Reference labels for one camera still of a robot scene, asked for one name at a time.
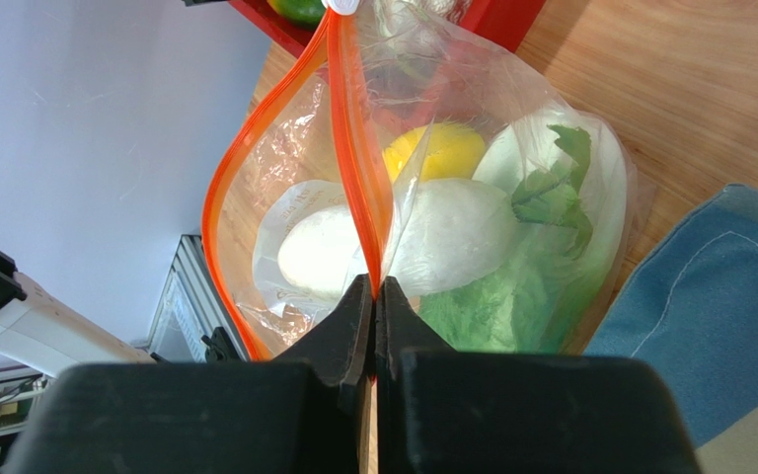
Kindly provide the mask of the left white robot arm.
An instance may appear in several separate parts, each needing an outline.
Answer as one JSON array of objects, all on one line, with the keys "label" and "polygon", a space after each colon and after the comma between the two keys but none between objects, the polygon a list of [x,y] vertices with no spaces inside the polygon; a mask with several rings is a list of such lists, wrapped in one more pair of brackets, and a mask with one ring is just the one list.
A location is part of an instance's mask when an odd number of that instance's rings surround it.
[{"label": "left white robot arm", "polygon": [[0,356],[53,378],[77,364],[156,361],[51,296],[1,251]]}]

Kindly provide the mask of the clear zip top bag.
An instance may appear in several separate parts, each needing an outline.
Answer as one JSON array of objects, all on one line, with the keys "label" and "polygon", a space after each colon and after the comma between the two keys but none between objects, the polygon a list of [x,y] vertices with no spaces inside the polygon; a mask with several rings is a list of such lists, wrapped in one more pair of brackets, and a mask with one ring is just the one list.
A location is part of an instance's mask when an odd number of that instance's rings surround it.
[{"label": "clear zip top bag", "polygon": [[571,349],[652,192],[612,127],[416,1],[326,1],[207,192],[204,257],[251,359],[358,276],[459,350]]}]

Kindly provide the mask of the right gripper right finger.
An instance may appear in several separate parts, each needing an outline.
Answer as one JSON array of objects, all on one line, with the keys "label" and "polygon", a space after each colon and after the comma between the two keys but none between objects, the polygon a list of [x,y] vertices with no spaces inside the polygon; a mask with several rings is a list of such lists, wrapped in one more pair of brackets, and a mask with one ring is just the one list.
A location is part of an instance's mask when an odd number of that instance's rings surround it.
[{"label": "right gripper right finger", "polygon": [[388,278],[376,309],[383,473],[697,473],[673,398],[623,357],[463,353]]}]

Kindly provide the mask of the green lettuce cabbage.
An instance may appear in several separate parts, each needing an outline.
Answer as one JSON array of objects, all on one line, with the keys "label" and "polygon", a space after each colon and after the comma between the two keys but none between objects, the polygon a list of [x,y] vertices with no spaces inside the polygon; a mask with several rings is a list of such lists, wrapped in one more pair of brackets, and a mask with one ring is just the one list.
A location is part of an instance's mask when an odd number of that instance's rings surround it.
[{"label": "green lettuce cabbage", "polygon": [[598,117],[548,105],[506,126],[473,175],[505,191],[518,215],[506,261],[423,297],[419,316],[457,350],[557,352],[616,267],[629,171]]}]

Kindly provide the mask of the yellow bell pepper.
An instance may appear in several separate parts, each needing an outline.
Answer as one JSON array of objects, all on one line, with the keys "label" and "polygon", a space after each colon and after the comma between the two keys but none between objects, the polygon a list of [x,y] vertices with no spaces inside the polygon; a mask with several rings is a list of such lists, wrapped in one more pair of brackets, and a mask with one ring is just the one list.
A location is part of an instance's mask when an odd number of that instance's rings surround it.
[{"label": "yellow bell pepper", "polygon": [[[383,159],[392,181],[398,178],[425,132],[426,126],[409,130],[384,149]],[[483,137],[471,127],[453,121],[434,123],[420,178],[471,179],[486,149]]]}]

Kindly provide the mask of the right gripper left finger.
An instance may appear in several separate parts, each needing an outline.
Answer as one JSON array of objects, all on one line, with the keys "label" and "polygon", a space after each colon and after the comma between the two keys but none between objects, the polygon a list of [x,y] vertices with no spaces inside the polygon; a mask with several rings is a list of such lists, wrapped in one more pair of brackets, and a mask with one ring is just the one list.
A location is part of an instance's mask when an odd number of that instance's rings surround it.
[{"label": "right gripper left finger", "polygon": [[13,444],[8,473],[364,473],[373,298],[335,310],[265,362],[66,370]]}]

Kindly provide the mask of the green orange mango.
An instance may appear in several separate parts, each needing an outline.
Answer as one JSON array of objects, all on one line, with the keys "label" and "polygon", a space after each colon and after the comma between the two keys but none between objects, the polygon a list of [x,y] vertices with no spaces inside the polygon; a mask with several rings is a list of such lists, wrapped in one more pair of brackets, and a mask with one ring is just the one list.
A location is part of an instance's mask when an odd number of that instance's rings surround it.
[{"label": "green orange mango", "polygon": [[267,0],[266,2],[277,15],[305,30],[316,29],[327,10],[322,0]]}]

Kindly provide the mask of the white radish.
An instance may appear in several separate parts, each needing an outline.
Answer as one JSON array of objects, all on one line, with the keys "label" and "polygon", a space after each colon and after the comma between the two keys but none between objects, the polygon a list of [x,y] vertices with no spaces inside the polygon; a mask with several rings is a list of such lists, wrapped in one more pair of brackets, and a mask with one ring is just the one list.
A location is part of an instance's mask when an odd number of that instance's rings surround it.
[{"label": "white radish", "polygon": [[[510,198],[490,184],[449,178],[417,187],[414,205],[388,271],[418,297],[460,288],[493,273],[519,232]],[[317,299],[335,301],[365,272],[359,238],[346,205],[300,220],[277,253],[284,279]]]}]

